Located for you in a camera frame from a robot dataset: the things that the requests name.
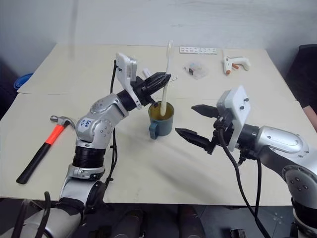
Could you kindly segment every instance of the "gray wall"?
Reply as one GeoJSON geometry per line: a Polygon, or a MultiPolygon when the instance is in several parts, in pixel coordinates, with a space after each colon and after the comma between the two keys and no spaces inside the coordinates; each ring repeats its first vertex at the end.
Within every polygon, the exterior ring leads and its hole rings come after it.
{"type": "Polygon", "coordinates": [[[19,75],[57,42],[165,46],[169,39],[265,48],[285,75],[297,47],[317,43],[317,0],[0,0],[0,57],[19,75]]]}

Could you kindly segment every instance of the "hammer head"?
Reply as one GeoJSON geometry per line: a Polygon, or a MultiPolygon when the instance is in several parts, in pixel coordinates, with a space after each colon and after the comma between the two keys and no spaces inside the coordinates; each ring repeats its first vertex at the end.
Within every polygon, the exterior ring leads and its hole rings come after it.
{"type": "Polygon", "coordinates": [[[50,120],[53,122],[57,122],[57,125],[62,125],[64,127],[67,127],[70,124],[73,128],[75,128],[74,122],[68,117],[51,116],[50,120]]]}

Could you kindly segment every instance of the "metal floor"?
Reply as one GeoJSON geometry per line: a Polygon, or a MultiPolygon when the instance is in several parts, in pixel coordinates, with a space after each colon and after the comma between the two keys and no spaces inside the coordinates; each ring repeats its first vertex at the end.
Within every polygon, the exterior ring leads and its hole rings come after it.
{"type": "MultiPolygon", "coordinates": [[[[14,226],[21,200],[3,199],[0,202],[0,234],[14,226]]],[[[87,238],[89,231],[115,225],[127,211],[140,208],[147,214],[147,238],[177,238],[177,205],[165,204],[112,204],[113,210],[101,209],[89,215],[86,225],[79,227],[72,237],[87,238]]],[[[244,229],[248,238],[263,237],[247,208],[194,205],[208,238],[229,238],[230,229],[244,229]]],[[[29,207],[28,216],[35,209],[29,207]]],[[[293,222],[291,206],[261,207],[259,218],[273,238],[289,237],[293,222]]]]}

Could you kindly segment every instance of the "hammer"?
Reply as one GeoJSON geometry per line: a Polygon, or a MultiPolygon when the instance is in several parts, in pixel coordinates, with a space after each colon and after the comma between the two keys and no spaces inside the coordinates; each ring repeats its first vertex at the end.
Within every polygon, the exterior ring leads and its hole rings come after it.
{"type": "Polygon", "coordinates": [[[70,124],[73,128],[75,128],[74,122],[67,118],[67,117],[57,117],[57,116],[51,116],[50,120],[53,122],[57,122],[57,125],[55,126],[54,130],[50,134],[50,136],[46,139],[44,144],[40,147],[38,152],[36,152],[35,156],[31,160],[31,162],[28,164],[28,166],[25,168],[25,170],[21,173],[21,175],[17,178],[16,182],[20,184],[26,184],[29,180],[30,176],[32,175],[33,171],[37,167],[37,165],[40,163],[40,161],[44,158],[46,153],[48,152],[49,148],[55,140],[58,138],[59,134],[70,124]]]}

